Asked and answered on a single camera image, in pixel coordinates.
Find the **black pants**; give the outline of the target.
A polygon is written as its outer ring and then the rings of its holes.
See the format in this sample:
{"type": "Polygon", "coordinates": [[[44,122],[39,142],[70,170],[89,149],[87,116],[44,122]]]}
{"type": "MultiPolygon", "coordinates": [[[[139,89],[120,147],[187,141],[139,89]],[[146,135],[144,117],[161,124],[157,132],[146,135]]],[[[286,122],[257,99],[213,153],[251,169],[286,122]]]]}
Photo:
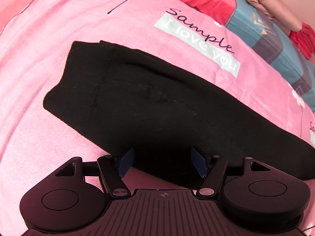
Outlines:
{"type": "Polygon", "coordinates": [[[196,188],[191,151],[251,156],[300,180],[314,179],[314,148],[205,79],[140,50],[76,41],[44,108],[113,156],[196,188]]]}

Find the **teal grey patterned blanket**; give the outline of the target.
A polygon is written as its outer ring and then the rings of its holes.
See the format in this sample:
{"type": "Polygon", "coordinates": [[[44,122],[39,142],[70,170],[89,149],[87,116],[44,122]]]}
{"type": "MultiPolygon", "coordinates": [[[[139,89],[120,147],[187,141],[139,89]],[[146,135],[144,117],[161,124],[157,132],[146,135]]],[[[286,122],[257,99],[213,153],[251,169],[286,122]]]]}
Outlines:
{"type": "Polygon", "coordinates": [[[263,60],[290,83],[314,111],[314,65],[289,37],[246,0],[235,0],[236,9],[226,24],[263,60]]]}

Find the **pink printed bed sheet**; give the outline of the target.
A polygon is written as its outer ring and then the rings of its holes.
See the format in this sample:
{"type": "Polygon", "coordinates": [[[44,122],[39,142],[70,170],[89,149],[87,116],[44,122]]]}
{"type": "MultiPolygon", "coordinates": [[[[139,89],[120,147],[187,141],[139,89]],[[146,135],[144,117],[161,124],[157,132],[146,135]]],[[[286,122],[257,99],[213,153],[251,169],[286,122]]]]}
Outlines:
{"type": "Polygon", "coordinates": [[[178,0],[34,0],[1,33],[1,196],[72,156],[196,187],[188,151],[314,186],[314,116],[238,36],[178,0]]]}

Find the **red knit cloth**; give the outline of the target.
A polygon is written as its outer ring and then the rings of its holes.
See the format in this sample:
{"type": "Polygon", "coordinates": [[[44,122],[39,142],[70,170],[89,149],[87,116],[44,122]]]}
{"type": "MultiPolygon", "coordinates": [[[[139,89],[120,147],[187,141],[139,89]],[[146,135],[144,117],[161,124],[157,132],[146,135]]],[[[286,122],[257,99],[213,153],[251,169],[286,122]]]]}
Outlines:
{"type": "Polygon", "coordinates": [[[291,31],[289,37],[305,58],[309,60],[315,49],[315,32],[312,27],[302,23],[301,30],[298,32],[291,31]]]}

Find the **folded pink beige blanket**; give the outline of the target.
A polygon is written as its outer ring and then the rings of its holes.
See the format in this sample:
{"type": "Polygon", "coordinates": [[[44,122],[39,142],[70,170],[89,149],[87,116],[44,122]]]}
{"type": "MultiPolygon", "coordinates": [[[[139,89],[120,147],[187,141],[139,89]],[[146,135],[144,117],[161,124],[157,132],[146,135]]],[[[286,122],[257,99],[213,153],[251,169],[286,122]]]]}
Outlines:
{"type": "Polygon", "coordinates": [[[246,0],[284,31],[286,35],[302,30],[303,22],[282,0],[246,0]]]}

